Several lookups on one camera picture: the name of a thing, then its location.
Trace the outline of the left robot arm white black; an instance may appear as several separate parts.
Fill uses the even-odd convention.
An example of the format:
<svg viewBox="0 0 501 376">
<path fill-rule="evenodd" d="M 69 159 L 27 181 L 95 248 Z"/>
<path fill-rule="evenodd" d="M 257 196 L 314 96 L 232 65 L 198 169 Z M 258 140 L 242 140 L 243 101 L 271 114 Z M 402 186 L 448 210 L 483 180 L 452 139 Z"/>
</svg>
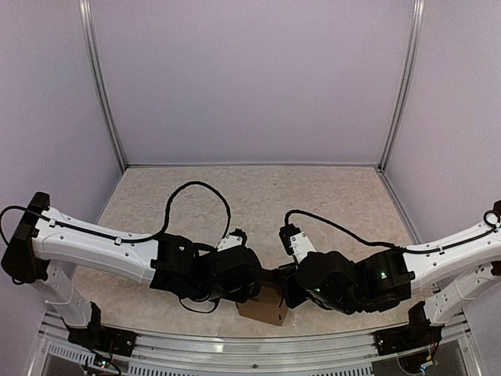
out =
<svg viewBox="0 0 501 376">
<path fill-rule="evenodd" d="M 22 213 L 2 256 L 3 270 L 17 283 L 31 284 L 92 348 L 110 340 L 95 304 L 84 298 L 56 262 L 69 262 L 167 291 L 179 300 L 244 303 L 258 295 L 262 267 L 241 230 L 213 247 L 162 233 L 126 233 L 92 225 L 51 207 L 37 192 Z"/>
</svg>

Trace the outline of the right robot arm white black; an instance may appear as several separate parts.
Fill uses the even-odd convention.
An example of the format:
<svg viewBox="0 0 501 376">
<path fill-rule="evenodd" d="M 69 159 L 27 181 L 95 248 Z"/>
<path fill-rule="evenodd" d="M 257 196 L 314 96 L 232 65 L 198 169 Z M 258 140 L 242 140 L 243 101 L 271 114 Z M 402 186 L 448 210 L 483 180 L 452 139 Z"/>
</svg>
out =
<svg viewBox="0 0 501 376">
<path fill-rule="evenodd" d="M 340 230 L 367 247 L 381 250 L 359 262 L 339 251 L 319 252 L 307 234 L 294 224 L 289 211 L 279 237 L 294 258 L 293 278 L 299 295 L 325 310 L 346 315 L 384 312 L 446 278 L 454 281 L 428 298 L 400 331 L 401 342 L 416 348 L 480 293 L 500 281 L 500 203 L 496 202 L 476 226 L 427 244 L 407 247 L 362 239 L 321 216 L 302 214 Z"/>
</svg>

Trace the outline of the brown cardboard paper box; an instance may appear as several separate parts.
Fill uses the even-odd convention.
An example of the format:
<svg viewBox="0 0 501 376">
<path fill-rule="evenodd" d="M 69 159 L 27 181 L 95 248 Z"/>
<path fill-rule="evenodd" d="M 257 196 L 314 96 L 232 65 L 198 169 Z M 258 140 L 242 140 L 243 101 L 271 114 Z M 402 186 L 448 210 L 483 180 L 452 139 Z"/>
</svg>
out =
<svg viewBox="0 0 501 376">
<path fill-rule="evenodd" d="M 268 269 L 262 272 L 258 295 L 245 303 L 236 303 L 236 309 L 240 316 L 278 327 L 283 325 L 289 312 L 281 288 Z"/>
</svg>

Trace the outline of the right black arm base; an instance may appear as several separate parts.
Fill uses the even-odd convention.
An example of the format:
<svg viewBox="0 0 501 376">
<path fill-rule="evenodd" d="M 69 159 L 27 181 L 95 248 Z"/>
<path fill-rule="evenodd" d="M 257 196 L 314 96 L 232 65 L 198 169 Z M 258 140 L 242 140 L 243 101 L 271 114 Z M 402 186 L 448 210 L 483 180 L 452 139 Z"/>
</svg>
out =
<svg viewBox="0 0 501 376">
<path fill-rule="evenodd" d="M 425 302 L 419 302 L 408 311 L 407 324 L 379 330 L 373 334 L 379 356 L 417 349 L 442 340 L 442 329 L 445 325 L 432 325 L 424 306 Z"/>
</svg>

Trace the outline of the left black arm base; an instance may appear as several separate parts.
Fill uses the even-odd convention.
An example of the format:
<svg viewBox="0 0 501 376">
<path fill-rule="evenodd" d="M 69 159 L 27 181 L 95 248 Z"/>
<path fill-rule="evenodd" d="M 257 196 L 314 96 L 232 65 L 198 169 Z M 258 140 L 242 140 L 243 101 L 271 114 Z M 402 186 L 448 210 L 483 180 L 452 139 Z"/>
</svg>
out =
<svg viewBox="0 0 501 376">
<path fill-rule="evenodd" d="M 103 325 L 100 308 L 94 302 L 90 302 L 90 308 L 90 319 L 83 328 L 65 324 L 69 332 L 68 341 L 89 350 L 131 357 L 137 334 L 134 331 Z"/>
</svg>

